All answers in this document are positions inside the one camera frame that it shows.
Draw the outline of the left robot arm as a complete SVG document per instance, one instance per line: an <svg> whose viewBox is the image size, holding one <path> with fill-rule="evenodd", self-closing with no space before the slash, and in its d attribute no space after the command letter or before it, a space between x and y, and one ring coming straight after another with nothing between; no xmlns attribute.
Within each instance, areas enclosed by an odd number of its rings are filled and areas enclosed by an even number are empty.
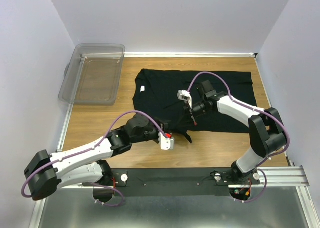
<svg viewBox="0 0 320 228"><path fill-rule="evenodd" d="M132 113L133 118L125 125L110 127L105 135L88 144L64 152L37 152L24 170L21 195L39 201L69 185L107 185L113 174L106 160L128 152L136 143L154 141L164 151L174 148L175 140L164 123L142 111Z"/></svg>

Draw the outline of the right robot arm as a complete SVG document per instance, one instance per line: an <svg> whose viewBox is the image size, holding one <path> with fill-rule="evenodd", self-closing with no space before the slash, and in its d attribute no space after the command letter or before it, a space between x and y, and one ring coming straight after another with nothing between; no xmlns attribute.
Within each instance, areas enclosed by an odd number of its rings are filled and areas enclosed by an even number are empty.
<svg viewBox="0 0 320 228"><path fill-rule="evenodd" d="M242 102L227 92L216 92L207 80L198 88L202 100L192 104L190 91L185 92L186 104L194 120L209 111L229 116L248 127L250 148L231 165L230 179L241 184L267 159L282 154L290 145L290 136L277 109L263 109Z"/></svg>

